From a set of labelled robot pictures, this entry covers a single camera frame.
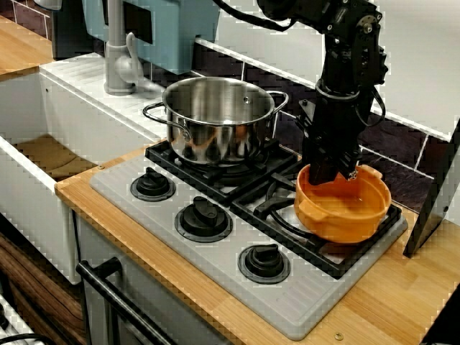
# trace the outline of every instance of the pot rim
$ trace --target pot rim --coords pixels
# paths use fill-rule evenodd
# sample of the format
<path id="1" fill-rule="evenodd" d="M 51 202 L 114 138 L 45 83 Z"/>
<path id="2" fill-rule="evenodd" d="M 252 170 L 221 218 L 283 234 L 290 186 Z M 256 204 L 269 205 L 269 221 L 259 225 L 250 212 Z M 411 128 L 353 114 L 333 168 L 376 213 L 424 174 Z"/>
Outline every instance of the pot rim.
<path id="1" fill-rule="evenodd" d="M 261 92 L 265 93 L 269 100 L 270 100 L 270 110 L 263 116 L 259 117 L 258 119 L 255 119 L 255 120 L 251 120 L 251 121 L 236 121 L 236 122 L 232 122 L 232 123 L 229 123 L 229 124 L 222 124 L 222 123 L 219 123 L 219 124 L 216 124 L 216 123 L 213 123 L 213 122 L 207 122 L 207 121 L 201 121 L 201 120 L 195 120 L 195 119 L 191 119 L 190 117 L 186 117 L 186 116 L 183 116 L 182 114 L 179 114 L 178 112 L 174 111 L 170 106 L 169 104 L 167 104 L 166 102 L 166 96 L 169 95 L 169 93 L 171 93 L 173 87 L 178 87 L 179 85 L 181 84 L 186 84 L 186 83 L 189 83 L 190 80 L 219 80 L 219 81 L 231 81 L 232 83 L 238 83 L 240 85 L 250 85 L 250 86 L 253 86 L 254 88 L 256 89 L 259 89 Z M 258 121 L 261 121 L 263 119 L 266 119 L 266 118 L 269 118 L 271 116 L 273 116 L 275 113 L 274 113 L 274 110 L 275 110 L 275 101 L 273 100 L 273 97 L 271 97 L 271 95 L 266 91 L 264 90 L 263 88 L 260 88 L 259 86 L 255 85 L 255 84 L 251 84 L 251 83 L 248 83 L 246 81 L 242 81 L 242 80 L 238 80 L 238 79 L 233 79 L 233 78 L 221 78 L 221 77 L 192 77 L 192 78 L 187 78 L 187 79 L 184 79 L 184 80 L 180 80 L 180 81 L 177 81 L 171 85 L 169 85 L 165 91 L 163 91 L 163 94 L 162 94 L 162 102 L 163 102 L 163 105 L 165 106 L 165 108 L 168 110 L 168 111 L 171 111 L 174 115 L 176 116 L 179 116 L 181 119 L 184 119 L 186 121 L 190 121 L 190 122 L 193 122 L 195 124 L 202 124 L 202 125 L 205 125 L 205 126 L 213 126 L 213 127 L 235 127 L 235 126 L 242 126 L 242 125 L 248 125 L 248 124 L 254 124 Z"/>
<path id="2" fill-rule="evenodd" d="M 369 184 L 370 187 L 372 187 L 377 193 L 379 193 L 383 198 L 384 198 L 384 202 L 385 202 L 385 207 L 379 212 L 379 213 L 374 213 L 373 215 L 369 215 L 369 216 L 366 216 L 366 217 L 363 217 L 363 216 L 353 216 L 349 213 L 345 213 L 345 214 L 340 214 L 340 213 L 333 213 L 332 211 L 328 210 L 327 208 L 323 208 L 321 206 L 319 206 L 318 204 L 314 203 L 306 194 L 305 192 L 303 191 L 303 189 L 301 188 L 300 186 L 300 176 L 301 175 L 305 175 L 305 170 L 307 169 L 307 167 L 310 167 L 310 165 L 306 165 L 305 167 L 302 168 L 302 170 L 298 173 L 298 177 L 297 177 L 297 180 L 296 180 L 296 194 L 297 193 L 301 193 L 302 197 L 304 200 L 308 200 L 309 203 L 319 209 L 321 212 L 324 212 L 327 214 L 327 216 L 333 216 L 335 219 L 353 219 L 353 220 L 360 220 L 360 221 L 367 221 L 367 220 L 370 220 L 370 219 L 373 219 L 375 218 L 376 216 L 378 215 L 381 215 L 381 218 L 383 218 L 385 216 L 385 214 L 387 213 L 388 211 L 388 208 L 390 207 L 391 205 L 391 193 L 390 193 L 390 189 L 388 189 L 388 186 L 382 181 L 379 179 L 379 181 L 382 183 L 382 185 L 384 186 L 385 188 L 385 191 L 384 193 L 382 193 L 374 184 Z M 368 172 L 367 170 L 365 169 L 361 169 L 361 166 L 360 165 L 357 165 L 356 166 L 357 169 L 361 170 L 361 172 L 363 173 L 367 173 L 367 174 L 370 174 L 370 172 Z"/>

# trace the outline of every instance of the orange bowl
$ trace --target orange bowl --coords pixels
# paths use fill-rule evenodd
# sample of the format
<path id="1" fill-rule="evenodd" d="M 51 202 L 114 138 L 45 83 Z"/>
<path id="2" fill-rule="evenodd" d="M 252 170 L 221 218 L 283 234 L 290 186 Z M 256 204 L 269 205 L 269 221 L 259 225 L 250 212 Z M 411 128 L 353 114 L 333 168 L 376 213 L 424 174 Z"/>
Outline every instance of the orange bowl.
<path id="1" fill-rule="evenodd" d="M 391 194 L 382 174 L 357 166 L 356 179 L 337 178 L 322 185 L 308 183 L 310 165 L 298 174 L 295 213 L 317 236 L 331 242 L 353 244 L 370 238 L 391 204 Z"/>

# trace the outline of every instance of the oven door handle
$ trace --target oven door handle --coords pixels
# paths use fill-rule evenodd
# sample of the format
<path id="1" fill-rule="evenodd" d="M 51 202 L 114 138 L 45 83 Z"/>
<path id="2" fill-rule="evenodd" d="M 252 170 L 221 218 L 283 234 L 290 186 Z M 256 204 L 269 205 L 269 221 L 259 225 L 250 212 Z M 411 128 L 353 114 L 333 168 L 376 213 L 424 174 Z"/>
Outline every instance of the oven door handle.
<path id="1" fill-rule="evenodd" d="M 109 275 L 121 271 L 121 263 L 116 257 L 96 268 L 92 268 L 87 261 L 83 260 L 77 265 L 76 271 L 123 319 L 135 327 L 146 339 L 153 344 L 176 345 L 151 318 L 106 279 Z"/>

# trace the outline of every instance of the oven door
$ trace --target oven door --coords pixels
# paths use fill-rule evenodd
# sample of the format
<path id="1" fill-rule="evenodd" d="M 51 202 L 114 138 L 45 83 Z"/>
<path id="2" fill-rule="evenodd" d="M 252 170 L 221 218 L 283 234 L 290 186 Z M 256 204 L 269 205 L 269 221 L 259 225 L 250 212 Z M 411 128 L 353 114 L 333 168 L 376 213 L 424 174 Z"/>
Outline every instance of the oven door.
<path id="1" fill-rule="evenodd" d="M 121 269 L 121 263 L 115 257 L 96 268 L 84 260 L 77 265 L 77 272 L 85 283 L 104 299 L 110 329 L 109 344 L 176 345 L 151 318 L 106 279 L 115 272 L 121 272 Z"/>
<path id="2" fill-rule="evenodd" d="M 93 274 L 104 278 L 134 311 L 148 317 L 151 325 L 165 332 L 177 345 L 227 345 L 231 342 L 203 320 L 192 308 L 173 295 L 126 253 L 115 247 L 89 223 L 76 217 L 81 261 L 87 261 Z M 85 277 L 82 279 L 93 345 L 145 345 L 142 329 L 120 313 Z"/>

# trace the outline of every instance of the pot handle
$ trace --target pot handle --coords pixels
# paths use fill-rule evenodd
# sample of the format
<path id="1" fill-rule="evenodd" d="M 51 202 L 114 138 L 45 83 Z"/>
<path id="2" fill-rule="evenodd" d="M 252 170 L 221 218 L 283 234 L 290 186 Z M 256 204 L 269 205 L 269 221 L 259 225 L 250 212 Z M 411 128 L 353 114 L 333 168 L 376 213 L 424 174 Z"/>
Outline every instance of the pot handle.
<path id="1" fill-rule="evenodd" d="M 159 102 L 159 103 L 154 103 L 154 104 L 150 104 L 149 106 L 146 106 L 144 108 L 144 110 L 142 111 L 142 113 L 144 114 L 145 117 L 148 117 L 149 119 L 153 120 L 153 121 L 156 121 L 156 122 L 159 122 L 161 124 L 166 124 L 168 126 L 173 126 L 173 127 L 177 127 L 178 129 L 182 130 L 183 132 L 183 137 L 184 137 L 184 140 L 186 142 L 189 142 L 191 139 L 192 139 L 192 134 L 190 133 L 190 131 L 187 129 L 187 127 L 181 125 L 181 124 L 178 124 L 177 122 L 174 122 L 174 121 L 170 121 L 170 120 L 164 120 L 164 119 L 161 119 L 155 115 L 151 115 L 149 114 L 149 110 L 152 110 L 152 109 L 155 109 L 155 108 L 158 108 L 160 106 L 164 106 L 163 102 Z"/>
<path id="2" fill-rule="evenodd" d="M 282 91 L 267 91 L 267 93 L 270 94 L 270 95 L 274 94 L 274 95 L 278 95 L 278 96 L 283 96 L 285 98 L 285 100 L 278 107 L 276 107 L 275 110 L 273 110 L 274 114 L 276 114 L 278 111 L 283 109 L 286 104 L 288 104 L 289 95 L 286 92 L 282 92 Z"/>

